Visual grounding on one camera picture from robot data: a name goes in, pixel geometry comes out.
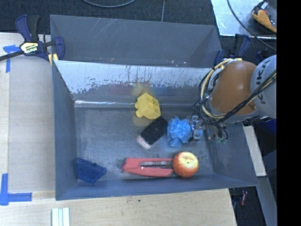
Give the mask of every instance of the wire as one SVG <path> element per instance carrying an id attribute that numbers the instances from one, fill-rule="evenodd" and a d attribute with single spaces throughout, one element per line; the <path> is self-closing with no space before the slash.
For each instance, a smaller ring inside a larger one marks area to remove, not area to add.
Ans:
<path id="1" fill-rule="evenodd" d="M 113 5 L 113 6 L 105 6 L 105 5 L 100 5 L 100 4 L 96 4 L 96 3 L 92 3 L 88 0 L 83 0 L 84 2 L 90 4 L 90 5 L 93 5 L 93 6 L 96 6 L 96 7 L 101 7 L 101 8 L 120 8 L 120 7 L 123 7 L 123 6 L 126 6 L 136 0 L 131 0 L 129 2 L 126 2 L 126 3 L 123 3 L 123 4 L 120 4 L 120 5 Z"/>
<path id="2" fill-rule="evenodd" d="M 259 42 L 263 43 L 265 46 L 267 46 L 268 48 L 274 50 L 275 52 L 277 52 L 277 50 L 275 48 L 273 48 L 272 46 L 268 45 L 267 43 L 265 43 L 264 41 L 262 41 L 261 39 L 259 39 L 256 35 L 254 35 L 252 32 L 250 32 L 244 25 L 243 23 L 239 20 L 239 18 L 237 17 L 237 15 L 235 14 L 234 10 L 232 9 L 232 6 L 230 5 L 230 2 L 229 0 L 227 0 L 227 3 L 228 3 L 228 6 L 233 14 L 233 16 L 236 18 L 236 20 L 240 23 L 240 25 L 245 29 L 247 30 L 247 32 L 249 34 L 251 34 L 255 39 L 257 39 Z"/>
<path id="3" fill-rule="evenodd" d="M 163 22 L 164 8 L 165 8 L 165 0 L 163 0 L 163 8 L 162 8 L 161 22 Z"/>

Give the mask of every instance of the red apple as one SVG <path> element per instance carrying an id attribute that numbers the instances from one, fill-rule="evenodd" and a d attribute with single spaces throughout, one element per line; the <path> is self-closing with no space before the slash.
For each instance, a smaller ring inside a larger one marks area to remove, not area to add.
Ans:
<path id="1" fill-rule="evenodd" d="M 198 158 L 190 152 L 179 152 L 173 159 L 175 173 L 184 178 L 194 175 L 198 166 Z"/>

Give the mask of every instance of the blue plastic block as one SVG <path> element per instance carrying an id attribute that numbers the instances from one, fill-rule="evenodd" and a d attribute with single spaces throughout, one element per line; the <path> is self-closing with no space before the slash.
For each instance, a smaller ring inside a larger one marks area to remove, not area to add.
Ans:
<path id="1" fill-rule="evenodd" d="M 0 205 L 7 206 L 10 202 L 30 202 L 32 193 L 9 194 L 8 193 L 8 174 L 2 174 Z"/>
<path id="2" fill-rule="evenodd" d="M 20 48 L 17 47 L 16 45 L 4 46 L 3 49 L 5 52 L 7 52 L 7 54 L 20 51 Z M 8 73 L 9 71 L 10 71 L 10 58 L 7 59 L 6 61 L 6 73 Z"/>
<path id="3" fill-rule="evenodd" d="M 80 157 L 76 159 L 77 176 L 89 183 L 94 183 L 106 174 L 107 169 L 96 163 L 84 160 Z"/>

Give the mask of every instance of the blue tape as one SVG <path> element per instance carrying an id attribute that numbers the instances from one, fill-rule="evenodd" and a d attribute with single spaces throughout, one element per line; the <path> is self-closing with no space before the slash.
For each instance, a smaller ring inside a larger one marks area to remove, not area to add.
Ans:
<path id="1" fill-rule="evenodd" d="M 0 205 L 7 206 L 10 202 L 31 202 L 32 193 L 9 194 L 8 173 L 2 174 Z"/>
<path id="2" fill-rule="evenodd" d="M 7 52 L 7 54 L 20 51 L 20 48 L 17 47 L 16 45 L 4 46 L 3 49 L 5 52 Z M 10 71 L 10 58 L 7 59 L 6 61 L 6 73 L 8 73 L 9 71 Z"/>

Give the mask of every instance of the black carpet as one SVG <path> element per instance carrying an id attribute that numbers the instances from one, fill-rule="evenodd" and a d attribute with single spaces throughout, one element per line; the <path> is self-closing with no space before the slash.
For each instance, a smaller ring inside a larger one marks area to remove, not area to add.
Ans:
<path id="1" fill-rule="evenodd" d="M 130 0 L 89 0 L 102 5 L 118 5 Z M 277 0 L 267 0 L 277 9 Z M 136 0 L 120 8 L 100 8 L 91 6 L 81 0 L 0 0 L 0 32 L 16 32 L 16 19 L 24 14 L 40 15 L 38 24 L 39 34 L 50 34 L 50 14 L 71 16 L 92 16 L 103 18 L 119 18 L 131 20 L 161 21 L 163 0 Z M 210 0 L 166 0 L 164 9 L 164 22 L 185 24 L 216 25 L 214 11 Z M 272 47 L 276 41 L 265 40 Z M 220 36 L 220 43 L 224 50 L 233 47 L 234 37 Z M 259 51 L 266 47 L 258 40 L 251 38 L 251 45 L 243 55 L 243 59 L 254 62 Z M 248 190 L 245 206 L 236 204 L 235 211 L 238 226 L 264 226 L 259 200 L 255 188 Z"/>

